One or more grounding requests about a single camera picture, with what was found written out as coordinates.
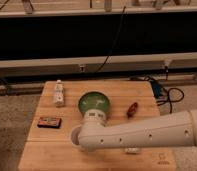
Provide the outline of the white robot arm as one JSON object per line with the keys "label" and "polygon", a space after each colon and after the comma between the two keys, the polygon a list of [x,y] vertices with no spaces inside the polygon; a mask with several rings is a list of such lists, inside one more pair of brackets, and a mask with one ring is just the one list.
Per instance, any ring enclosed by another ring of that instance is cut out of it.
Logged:
{"label": "white robot arm", "polygon": [[105,126],[87,116],[78,135],[84,149],[197,147],[197,110]]}

